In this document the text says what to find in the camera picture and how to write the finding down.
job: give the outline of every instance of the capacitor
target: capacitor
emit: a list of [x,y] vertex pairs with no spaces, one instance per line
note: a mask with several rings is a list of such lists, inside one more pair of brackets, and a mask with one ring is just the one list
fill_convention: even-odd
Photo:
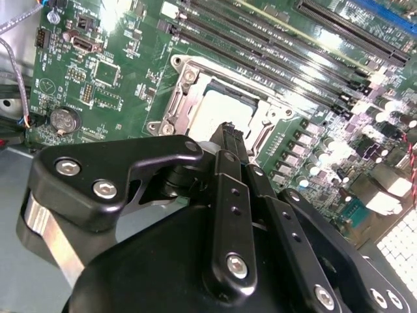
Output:
[[308,163],[306,165],[306,170],[311,176],[316,176],[320,172],[320,167],[316,166],[314,163]]
[[405,126],[409,128],[414,128],[415,126],[417,126],[417,119],[413,118],[413,116],[411,115],[397,112],[395,114],[395,117],[398,118],[398,121],[400,121],[401,123],[403,123]]
[[386,157],[387,155],[388,155],[388,153],[389,153],[389,150],[388,149],[385,149],[384,147],[382,147],[382,146],[379,146],[379,148],[377,149],[377,153],[380,155],[380,156],[382,156],[382,157]]
[[63,32],[63,40],[65,42],[71,42],[71,40],[75,37],[79,35],[79,31],[77,31],[76,29],[71,29],[69,31],[65,31]]
[[314,155],[320,163],[327,163],[330,158],[330,155],[325,153],[323,150],[317,150]]
[[382,162],[382,157],[381,157],[380,155],[378,155],[378,153],[373,153],[373,154],[370,156],[370,159],[371,159],[372,161],[374,161],[376,164],[378,164],[378,163],[381,163],[381,162]]
[[81,126],[78,113],[67,107],[54,109],[50,117],[51,126],[57,130],[58,135],[71,134]]
[[341,144],[340,142],[335,141],[333,138],[331,137],[327,137],[326,139],[323,140],[323,145],[326,147],[326,149],[328,149],[329,151],[335,151],[338,148],[340,148]]
[[308,187],[309,183],[306,176],[298,176],[295,181],[300,187]]
[[59,16],[58,12],[55,9],[49,11],[48,14],[46,15],[46,18],[51,24],[54,24],[54,25],[58,25],[59,22],[61,21],[61,17]]
[[402,107],[402,102],[380,97],[377,99],[376,105],[385,111],[393,112]]
[[336,170],[336,175],[340,178],[340,180],[343,184],[347,184],[350,181],[350,179],[349,179],[349,177],[347,177],[345,171],[343,171],[341,168],[338,168]]
[[381,123],[383,121],[387,121],[390,112],[388,111],[382,111],[378,108],[370,107],[366,110],[366,114],[370,117],[372,117],[374,120],[376,120],[377,123]]
[[349,192],[344,188],[339,188],[339,195],[344,202],[349,202],[352,200],[351,194],[349,194]]

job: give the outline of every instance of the wire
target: wire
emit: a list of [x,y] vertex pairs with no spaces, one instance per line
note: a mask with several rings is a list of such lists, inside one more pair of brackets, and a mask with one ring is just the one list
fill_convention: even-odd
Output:
[[17,26],[21,21],[27,19],[28,17],[32,16],[39,10],[41,10],[43,6],[38,3],[33,8],[28,10],[27,12],[24,12],[20,14],[19,16],[15,16],[14,18],[11,18],[9,21],[3,23],[0,25],[0,35],[6,33],[7,31],[10,31],[13,27]]
[[20,72],[20,69],[18,65],[16,64],[16,57],[14,56],[12,47],[10,47],[10,45],[2,38],[0,38],[0,44],[2,44],[6,48],[8,56],[10,58],[10,62],[12,63],[12,68],[16,75],[16,81],[18,82],[20,98],[22,100],[23,117],[25,119],[25,126],[27,128],[30,128],[31,126],[29,124],[29,104],[27,103],[26,88],[25,88],[25,82],[23,80],[22,73]]
[[404,133],[403,134],[403,141],[407,144],[408,146],[408,154],[409,154],[409,158],[410,158],[410,167],[411,167],[411,196],[412,196],[412,203],[414,208],[417,205],[417,186],[416,186],[416,175],[417,175],[417,168],[415,167],[415,162],[416,162],[416,156],[414,154],[414,151],[412,150],[412,144],[411,142],[409,142],[409,139],[407,138],[407,134]]

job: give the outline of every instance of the dimm slot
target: dimm slot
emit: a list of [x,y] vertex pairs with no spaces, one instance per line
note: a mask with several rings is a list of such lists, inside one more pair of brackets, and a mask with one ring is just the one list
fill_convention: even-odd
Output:
[[304,73],[302,71],[300,71],[298,69],[295,69],[295,68],[288,67],[288,65],[286,65],[284,62],[278,61],[275,58],[274,55],[266,56],[265,54],[268,53],[267,51],[264,51],[264,50],[262,50],[258,47],[255,47],[254,45],[248,44],[247,42],[241,42],[240,40],[237,40],[237,39],[233,38],[230,33],[225,32],[225,31],[221,31],[219,29],[215,29],[211,25],[209,25],[207,23],[203,23],[202,20],[198,20],[195,16],[190,16],[187,19],[186,23],[190,27],[196,28],[196,26],[197,26],[197,27],[201,28],[201,30],[203,30],[203,32],[206,32],[208,35],[210,35],[212,37],[218,37],[218,38],[221,38],[222,40],[228,41],[233,46],[235,46],[236,49],[246,50],[248,53],[250,53],[250,54],[252,54],[252,55],[254,55],[254,56],[256,56],[260,59],[265,60],[266,64],[268,66],[275,67],[282,72],[288,72],[289,74],[293,75],[294,77],[297,77],[298,79],[305,81],[306,83],[314,86],[317,89],[324,89],[326,92],[332,94],[336,98],[340,94],[339,90],[336,90],[335,88],[332,88],[330,85],[327,85],[324,82],[320,82],[317,79],[312,78],[313,81],[307,82],[306,79],[303,78]]
[[311,0],[300,0],[296,7],[305,16],[341,35],[367,53],[376,55],[390,64],[404,67],[410,59],[401,50]]
[[287,90],[292,92],[298,93],[299,95],[305,97],[306,99],[312,101],[313,103],[319,106],[325,106],[327,108],[331,108],[334,103],[328,102],[327,100],[321,98],[319,95],[312,93],[311,91],[301,91],[299,88],[296,88],[295,84],[288,82],[287,80],[283,80],[280,77],[268,73],[265,68],[257,67],[255,65],[251,65],[248,60],[244,57],[241,57],[235,53],[231,53],[225,48],[220,46],[215,46],[213,42],[210,42],[206,39],[201,38],[198,34],[195,34],[191,31],[181,29],[178,32],[178,37],[188,42],[192,42],[193,44],[200,45],[206,49],[210,49],[215,53],[218,53],[222,57],[231,60],[232,62],[238,64],[245,70],[249,70],[250,72],[256,73],[263,79],[266,79],[278,86],[281,86]]
[[198,11],[199,14],[202,14],[212,20],[215,20],[217,22],[222,23],[225,27],[229,29],[234,29],[241,35],[244,35],[245,37],[248,37],[252,39],[253,41],[258,42],[259,44],[263,45],[264,47],[268,49],[275,49],[280,54],[286,56],[289,59],[293,59],[301,64],[304,64],[306,66],[311,66],[311,63],[313,63],[314,69],[317,70],[320,74],[323,76],[328,76],[332,78],[333,80],[337,80],[342,85],[347,85],[349,83],[349,80],[347,80],[345,77],[339,75],[335,69],[333,68],[326,68],[322,66],[322,64],[315,62],[314,60],[309,59],[302,53],[294,50],[290,50],[286,45],[280,43],[278,40],[274,40],[273,38],[267,37],[264,32],[258,29],[251,29],[248,26],[242,25],[241,23],[238,23],[236,20],[232,19],[231,16],[225,14],[221,10],[216,10],[216,8],[209,8],[209,6],[205,8],[201,8],[198,4],[191,5],[193,10]]
[[[206,0],[191,0],[191,2],[195,5],[197,5],[197,6],[210,8],[213,11],[215,11],[216,14],[219,14],[220,16],[224,17],[224,15],[223,15],[224,13],[219,8],[211,6],[209,4],[209,2],[206,1]],[[331,55],[328,55],[326,52],[321,51],[317,48],[314,48],[313,46],[309,45],[308,43],[304,42],[303,40],[301,40],[299,38],[296,38],[296,37],[284,32],[284,31],[282,31],[281,29],[278,29],[278,28],[274,27],[273,25],[269,24],[264,19],[259,18],[259,17],[255,16],[253,14],[247,13],[246,11],[232,5],[231,3],[225,2],[223,0],[212,0],[211,2],[217,2],[217,4],[227,8],[231,12],[234,12],[234,13],[238,14],[239,16],[243,17],[244,19],[248,20],[250,23],[256,23],[257,25],[261,26],[263,29],[266,29],[269,33],[272,33],[275,36],[278,36],[278,37],[281,37],[285,40],[293,42],[296,45],[300,46],[301,48],[304,48],[304,49],[306,49],[306,50],[308,50],[312,53],[315,53],[315,54],[319,55],[323,59],[332,63],[334,66],[342,68],[343,70],[346,70],[346,71],[349,71],[349,72],[353,73],[352,69],[350,67],[348,67],[345,63],[334,59]],[[253,25],[250,25],[250,27],[253,29],[253,31],[255,31],[254,35],[255,34],[257,36],[265,36],[266,35],[265,32],[263,32],[260,29],[255,28]]]

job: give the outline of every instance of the green circuit board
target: green circuit board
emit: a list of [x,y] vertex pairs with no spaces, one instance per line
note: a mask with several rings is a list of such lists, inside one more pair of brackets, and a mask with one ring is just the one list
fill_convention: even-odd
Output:
[[[315,3],[407,54],[407,62],[398,66],[345,40],[299,12],[298,1],[293,0],[68,0],[57,3],[62,5],[45,7],[42,11],[36,37],[41,43],[36,42],[30,110],[50,116],[57,108],[70,108],[79,115],[80,127],[64,135],[58,134],[49,123],[32,128],[27,132],[28,145],[151,136],[147,125],[161,120],[179,77],[171,66],[171,57],[178,54],[201,56],[256,80],[282,96],[295,114],[278,122],[255,162],[271,176],[276,190],[287,186],[298,188],[324,216],[334,218],[346,204],[329,180],[332,167],[322,168],[324,174],[318,177],[309,177],[304,166],[311,154],[321,149],[323,138],[332,137],[354,147],[365,126],[375,124],[378,127],[365,114],[355,115],[350,121],[335,114],[332,106],[342,105],[340,94],[349,93],[347,82],[360,85],[368,77],[379,75],[382,79],[373,89],[377,94],[373,98],[369,96],[368,102],[388,96],[402,101],[403,113],[412,112],[410,104],[417,102],[414,39],[346,0],[316,0]],[[216,16],[217,12],[223,12],[222,7],[231,18],[228,22]],[[61,18],[56,25],[47,17],[52,10]],[[245,31],[239,32],[239,24]],[[263,25],[269,25],[282,36],[275,38],[281,52],[270,56],[273,67],[264,61],[268,60],[265,56],[269,52],[260,53],[256,46],[248,49],[253,39],[258,40],[263,35],[273,37]],[[253,37],[247,35],[250,29]],[[47,37],[47,42],[40,34]],[[92,51],[86,53],[75,47],[74,39],[66,40],[66,35],[81,38],[84,44],[86,40],[88,44],[93,43],[93,47],[89,47]],[[253,61],[253,56],[260,61]],[[305,67],[317,58],[324,62],[329,75],[306,79]],[[299,97],[286,98],[289,91],[299,93]],[[277,164],[288,152],[305,120],[320,126],[321,131],[314,134],[314,140],[285,182],[277,182],[273,180]],[[380,142],[387,149],[395,146],[385,138]],[[351,181],[374,165],[372,160],[347,155],[334,162],[350,173]],[[298,185],[296,178],[301,175],[309,179],[309,187]]]

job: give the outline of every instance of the bolt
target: bolt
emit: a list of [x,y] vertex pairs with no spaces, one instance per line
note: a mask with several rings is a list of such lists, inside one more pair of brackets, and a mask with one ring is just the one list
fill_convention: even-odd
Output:
[[174,126],[171,124],[166,124],[162,127],[162,134],[164,135],[172,135],[174,133]]
[[194,142],[185,142],[185,146],[193,152],[197,151],[197,145]]
[[293,191],[290,191],[289,195],[292,197],[292,199],[294,199],[295,201],[300,201],[300,197],[298,196],[298,194],[296,194]]
[[260,168],[258,168],[257,166],[254,166],[254,167],[253,167],[253,170],[254,170],[254,172],[255,172],[257,175],[259,175],[259,176],[262,176],[262,175],[263,175],[262,170],[261,170]]
[[226,152],[224,154],[224,156],[226,157],[227,160],[229,160],[230,162],[234,162],[236,160],[235,156],[232,155],[230,152]]
[[401,303],[401,301],[398,299],[398,297],[391,291],[391,290],[387,290],[386,293],[388,294],[389,298],[391,299],[391,302],[400,310],[403,309],[403,304]]
[[61,160],[55,165],[58,173],[65,176],[74,176],[81,170],[77,162],[73,160]]
[[117,194],[115,185],[110,181],[97,181],[93,185],[94,193],[103,199],[112,199]]
[[384,297],[377,290],[371,288],[371,293],[375,302],[378,303],[381,308],[388,308],[388,304],[386,303]]
[[188,83],[193,83],[195,81],[195,74],[192,70],[186,70],[184,73],[184,79]]
[[227,257],[227,268],[236,278],[243,279],[248,275],[244,260],[236,255]]
[[322,286],[316,285],[314,288],[314,293],[319,300],[319,302],[329,311],[333,311],[334,309],[334,300],[332,296],[329,294],[327,290],[325,290]]

